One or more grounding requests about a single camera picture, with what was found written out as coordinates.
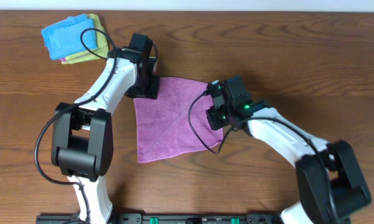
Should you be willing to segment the purple microfibre cloth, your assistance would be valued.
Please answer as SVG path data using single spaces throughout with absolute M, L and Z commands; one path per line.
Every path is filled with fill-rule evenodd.
M 206 110 L 210 96 L 198 98 L 206 90 L 204 82 L 163 77 L 156 100 L 135 98 L 138 162 L 169 159 L 220 144 L 223 131 L 212 130 Z

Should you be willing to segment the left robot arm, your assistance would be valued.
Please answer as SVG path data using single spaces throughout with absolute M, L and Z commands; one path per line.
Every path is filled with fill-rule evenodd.
M 91 88 L 74 103 L 55 109 L 52 164 L 75 188 L 83 223 L 109 223 L 113 213 L 105 175 L 113 158 L 112 114 L 122 97 L 156 99 L 156 47 L 144 34 L 133 34 L 126 47 L 115 47 Z

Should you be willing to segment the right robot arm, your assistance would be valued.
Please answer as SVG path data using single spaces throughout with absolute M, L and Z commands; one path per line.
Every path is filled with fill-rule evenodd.
M 369 206 L 372 196 L 354 151 L 343 140 L 315 137 L 264 101 L 254 101 L 243 80 L 232 77 L 207 85 L 213 130 L 229 126 L 263 141 L 296 170 L 299 201 L 279 214 L 282 223 L 345 223 Z

